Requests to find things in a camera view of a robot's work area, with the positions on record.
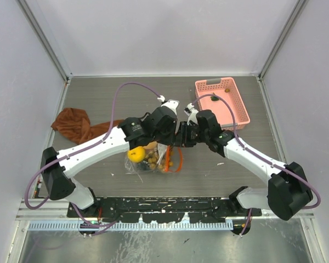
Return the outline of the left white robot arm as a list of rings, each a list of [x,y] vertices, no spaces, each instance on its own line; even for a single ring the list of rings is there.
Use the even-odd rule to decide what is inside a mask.
[[[127,152],[151,142],[170,145],[177,126],[177,110],[167,102],[144,119],[128,117],[105,135],[56,151],[53,147],[42,153],[43,181],[49,199],[66,199],[86,217],[95,216],[99,204],[93,191],[81,185],[74,176],[92,164],[110,156]]]

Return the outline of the clear orange-zip bag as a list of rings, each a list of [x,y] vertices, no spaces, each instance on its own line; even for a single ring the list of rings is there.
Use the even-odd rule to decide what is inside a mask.
[[[127,151],[124,167],[130,174],[178,173],[183,166],[180,147],[151,142]]]

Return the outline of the brown longan bunch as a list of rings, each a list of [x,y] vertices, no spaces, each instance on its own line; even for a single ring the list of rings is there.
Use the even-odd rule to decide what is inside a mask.
[[[170,150],[151,149],[146,151],[146,157],[143,160],[145,168],[150,171],[157,171],[162,173],[172,172],[174,162],[172,161],[172,154]]]

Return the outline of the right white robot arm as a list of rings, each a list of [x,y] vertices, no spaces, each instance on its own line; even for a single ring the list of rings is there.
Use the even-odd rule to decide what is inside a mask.
[[[230,211],[241,216],[248,209],[271,210],[282,220],[289,220],[304,209],[313,194],[306,185],[303,168],[296,162],[285,164],[251,148],[233,131],[222,129],[211,110],[185,108],[188,116],[181,122],[176,135],[180,147],[204,143],[220,156],[232,160],[257,176],[264,188],[242,186],[230,196]]]

